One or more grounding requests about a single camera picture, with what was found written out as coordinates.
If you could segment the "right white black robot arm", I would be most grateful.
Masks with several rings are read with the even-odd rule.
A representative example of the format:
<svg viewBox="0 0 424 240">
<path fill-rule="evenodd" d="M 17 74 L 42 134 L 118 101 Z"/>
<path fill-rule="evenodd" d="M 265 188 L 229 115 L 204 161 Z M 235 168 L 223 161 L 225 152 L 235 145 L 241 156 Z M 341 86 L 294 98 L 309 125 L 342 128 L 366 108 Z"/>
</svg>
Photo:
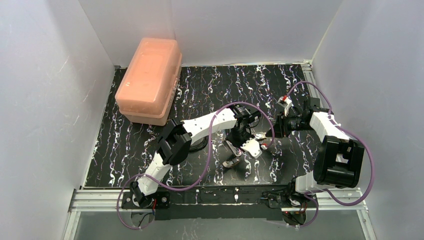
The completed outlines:
<svg viewBox="0 0 424 240">
<path fill-rule="evenodd" d="M 293 205 L 303 204 L 307 201 L 304 194 L 356 187 L 362 168 L 364 145 L 339 129 L 332 111 L 321 107 L 318 98 L 306 100 L 302 111 L 293 107 L 287 96 L 281 97 L 278 104 L 284 110 L 267 131 L 267 137 L 282 139 L 295 131 L 315 131 L 321 141 L 313 170 L 292 179 L 284 190 L 285 199 Z"/>
</svg>

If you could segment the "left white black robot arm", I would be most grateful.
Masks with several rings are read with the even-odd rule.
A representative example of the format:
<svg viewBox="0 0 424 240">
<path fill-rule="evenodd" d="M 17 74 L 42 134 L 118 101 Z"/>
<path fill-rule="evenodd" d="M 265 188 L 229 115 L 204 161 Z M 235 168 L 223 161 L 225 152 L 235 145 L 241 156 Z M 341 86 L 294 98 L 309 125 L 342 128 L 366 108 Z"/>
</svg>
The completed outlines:
<svg viewBox="0 0 424 240">
<path fill-rule="evenodd" d="M 207 115 L 176 121 L 170 120 L 158 138 L 158 148 L 152 162 L 138 180 L 131 182 L 130 192 L 136 206 L 144 208 L 151 205 L 149 196 L 157 192 L 164 176 L 172 166 L 176 166 L 194 150 L 194 143 L 206 140 L 208 158 L 213 155 L 211 135 L 228 130 L 226 141 L 257 159 L 262 154 L 260 142 L 251 131 L 251 124 L 264 115 L 260 108 L 255 112 L 246 109 L 246 102 L 233 102 Z"/>
</svg>

